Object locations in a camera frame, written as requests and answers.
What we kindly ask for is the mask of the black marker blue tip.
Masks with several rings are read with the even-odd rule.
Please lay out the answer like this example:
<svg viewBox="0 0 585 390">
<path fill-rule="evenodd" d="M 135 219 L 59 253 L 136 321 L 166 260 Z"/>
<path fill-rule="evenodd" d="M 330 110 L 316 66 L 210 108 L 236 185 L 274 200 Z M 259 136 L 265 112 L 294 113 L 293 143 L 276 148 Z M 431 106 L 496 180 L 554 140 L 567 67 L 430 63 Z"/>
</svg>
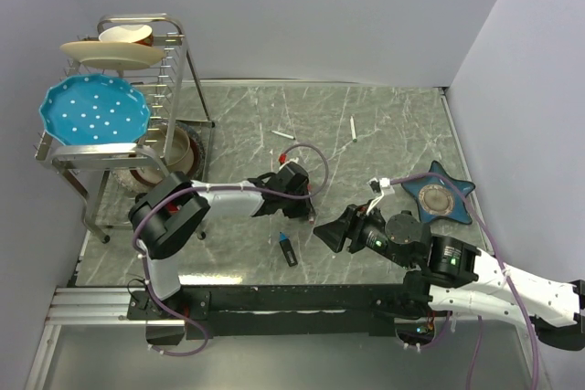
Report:
<svg viewBox="0 0 585 390">
<path fill-rule="evenodd" d="M 282 254 L 285 257 L 287 265 L 289 267 L 295 267 L 298 265 L 297 257 L 294 253 L 292 243 L 290 239 L 283 234 L 282 232 L 279 234 L 279 245 L 282 250 Z"/>
</svg>

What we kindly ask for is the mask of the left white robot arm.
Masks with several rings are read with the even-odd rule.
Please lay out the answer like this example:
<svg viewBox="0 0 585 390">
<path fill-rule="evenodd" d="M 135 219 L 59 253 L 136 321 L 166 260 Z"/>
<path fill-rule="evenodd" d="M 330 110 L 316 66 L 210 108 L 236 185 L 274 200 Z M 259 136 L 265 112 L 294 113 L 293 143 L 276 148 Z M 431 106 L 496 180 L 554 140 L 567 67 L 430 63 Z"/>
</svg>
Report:
<svg viewBox="0 0 585 390">
<path fill-rule="evenodd" d="M 308 220 L 314 214 L 309 193 L 309 174 L 295 162 L 237 184 L 204 184 L 182 172 L 168 175 L 128 214 L 133 246 L 143 259 L 149 308 L 164 319 L 187 315 L 178 253 L 204 219 L 271 216 L 281 211 L 288 218 Z"/>
</svg>

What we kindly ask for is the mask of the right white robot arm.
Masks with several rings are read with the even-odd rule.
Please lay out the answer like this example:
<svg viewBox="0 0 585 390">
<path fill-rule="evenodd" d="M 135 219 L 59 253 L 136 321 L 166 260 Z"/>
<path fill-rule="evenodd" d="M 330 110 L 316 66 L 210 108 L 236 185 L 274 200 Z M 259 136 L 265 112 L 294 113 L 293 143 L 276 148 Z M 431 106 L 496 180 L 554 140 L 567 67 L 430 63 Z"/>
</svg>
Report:
<svg viewBox="0 0 585 390">
<path fill-rule="evenodd" d="M 565 351 L 584 347 L 584 283 L 540 278 L 455 237 L 436 235 L 409 211 L 385 219 L 379 209 L 350 205 L 314 229 L 333 252 L 369 249 L 406 269 L 401 290 L 378 304 L 401 318 L 449 311 L 521 327 Z"/>
</svg>

